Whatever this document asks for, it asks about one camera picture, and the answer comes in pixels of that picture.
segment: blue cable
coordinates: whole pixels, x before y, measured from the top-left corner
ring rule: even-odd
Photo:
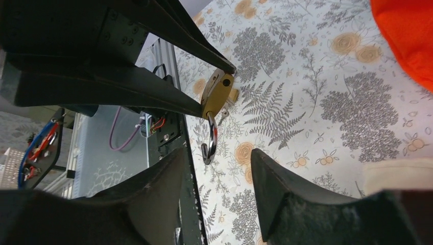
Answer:
[[[26,152],[24,153],[24,157],[22,158],[21,164],[19,165],[19,171],[18,171],[18,189],[20,189],[22,187],[21,186],[21,184],[22,184],[21,177],[22,177],[22,172],[24,170],[23,169],[24,168],[24,163],[26,162],[27,156],[29,155],[30,151],[33,150],[33,148],[35,147],[35,144],[36,144],[36,142],[38,142],[39,138],[42,135],[47,134],[51,130],[51,128],[53,127],[54,124],[55,124],[55,122],[53,122],[53,121],[48,122],[43,127],[43,129],[41,130],[41,132],[39,132],[39,134],[36,135],[33,138],[32,143],[30,143],[29,147],[27,148]]]

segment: silver key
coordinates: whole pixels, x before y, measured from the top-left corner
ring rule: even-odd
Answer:
[[[218,122],[218,126],[221,126],[221,124],[223,124],[224,119],[226,119],[226,117],[229,116],[229,111],[225,108],[222,109],[221,113],[222,113],[222,116],[221,116],[220,121]]]

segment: floral tablecloth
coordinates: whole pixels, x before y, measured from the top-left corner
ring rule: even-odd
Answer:
[[[214,0],[194,21],[236,65],[240,90],[212,165],[200,151],[208,124],[187,117],[211,244],[263,244],[253,148],[355,198],[364,162],[433,156],[433,94],[396,63],[369,0]],[[176,56],[182,90],[198,101],[214,67]]]

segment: red cloth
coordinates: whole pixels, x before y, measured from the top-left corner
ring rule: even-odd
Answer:
[[[433,92],[433,0],[370,0],[373,17],[398,63]]]

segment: gold padlock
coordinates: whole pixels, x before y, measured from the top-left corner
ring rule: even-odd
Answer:
[[[216,116],[224,106],[231,88],[233,87],[233,75],[216,69],[203,90],[201,99],[202,117],[208,119],[207,113],[212,112]]]

